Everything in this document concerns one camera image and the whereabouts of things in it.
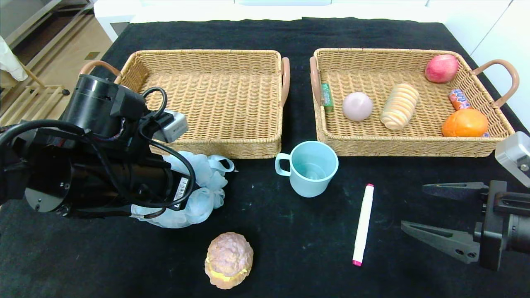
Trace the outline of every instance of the light blue mug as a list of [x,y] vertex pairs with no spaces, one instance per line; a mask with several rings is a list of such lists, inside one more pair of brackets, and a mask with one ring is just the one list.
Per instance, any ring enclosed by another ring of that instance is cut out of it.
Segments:
[[[288,160],[290,172],[280,168],[280,160]],[[296,145],[291,154],[278,153],[276,173],[289,176],[295,192],[311,198],[323,193],[339,168],[337,154],[330,146],[317,141]]]

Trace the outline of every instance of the wicker basket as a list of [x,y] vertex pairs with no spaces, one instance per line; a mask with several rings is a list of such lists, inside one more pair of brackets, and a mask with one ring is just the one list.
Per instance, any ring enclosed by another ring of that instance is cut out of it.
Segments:
[[[451,54],[459,69],[449,83],[429,82],[425,66],[436,55]],[[340,156],[488,156],[496,144],[514,133],[499,106],[518,87],[517,72],[504,60],[493,60],[471,70],[462,56],[451,51],[410,49],[318,49],[311,63],[311,83],[315,106],[317,138]],[[510,72],[510,91],[494,102],[477,78],[492,64],[502,64]],[[322,106],[321,83],[328,83],[334,109]],[[379,120],[392,87],[412,84],[420,94],[416,111],[403,130],[387,129]],[[444,137],[441,127],[455,110],[448,99],[452,89],[461,89],[471,105],[489,121],[491,137]],[[361,122],[342,114],[342,101],[351,92],[365,92],[374,104],[373,112]]]
[[[169,147],[263,159],[281,150],[289,79],[289,59],[273,50],[146,50],[129,57],[117,82],[140,93],[160,86],[167,108],[186,115],[188,132]],[[147,97],[150,109],[161,103],[158,92]]]

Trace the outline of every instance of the brown leather handle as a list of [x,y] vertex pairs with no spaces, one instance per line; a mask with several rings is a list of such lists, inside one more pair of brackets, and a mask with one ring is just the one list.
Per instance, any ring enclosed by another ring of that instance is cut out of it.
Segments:
[[119,70],[117,70],[114,66],[108,64],[105,61],[101,61],[101,60],[90,61],[87,64],[85,64],[85,66],[83,66],[81,68],[81,70],[79,71],[79,75],[88,74],[96,66],[103,66],[106,69],[110,70],[110,72],[112,72],[112,74],[116,76],[116,79],[114,80],[114,83],[118,84],[118,79],[120,79],[120,77],[121,77],[121,72]]
[[316,66],[316,58],[313,56],[309,58],[309,66],[311,70],[311,88],[318,106],[322,105],[322,84],[320,83],[319,69]]
[[501,96],[501,98],[499,98],[495,102],[495,105],[497,105],[497,107],[502,107],[502,105],[505,104],[506,101],[512,95],[514,95],[515,91],[517,91],[517,88],[519,88],[519,73],[517,72],[515,67],[510,62],[508,62],[506,60],[502,60],[502,59],[495,59],[495,60],[486,62],[486,63],[484,63],[484,65],[482,65],[481,67],[473,70],[471,73],[474,74],[474,75],[478,75],[481,72],[483,72],[486,68],[492,66],[493,64],[500,64],[500,65],[504,66],[504,68],[506,68],[506,70],[508,71],[508,73],[510,73],[510,76],[511,76],[511,88],[510,88],[510,90],[508,90],[508,92],[506,92],[506,94]]
[[289,95],[289,87],[291,84],[291,69],[289,58],[284,57],[281,59],[281,71],[284,74],[284,81],[281,86],[281,103],[280,107],[284,107],[285,102],[287,101],[287,95]]

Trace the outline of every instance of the pink ball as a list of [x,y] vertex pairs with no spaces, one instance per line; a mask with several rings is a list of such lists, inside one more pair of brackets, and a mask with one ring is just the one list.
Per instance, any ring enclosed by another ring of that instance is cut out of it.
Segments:
[[351,93],[342,102],[342,112],[352,121],[363,121],[372,112],[372,100],[362,92]]
[[425,77],[434,83],[447,83],[458,72],[458,60],[455,56],[444,54],[431,59],[425,67]]

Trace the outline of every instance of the marker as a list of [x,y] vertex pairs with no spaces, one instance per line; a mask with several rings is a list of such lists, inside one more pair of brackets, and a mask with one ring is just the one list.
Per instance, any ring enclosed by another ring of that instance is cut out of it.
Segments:
[[355,236],[354,257],[351,262],[360,267],[363,264],[364,248],[366,246],[366,235],[368,234],[368,224],[370,223],[370,212],[372,212],[372,200],[374,197],[374,185],[368,183],[365,188],[357,235]]

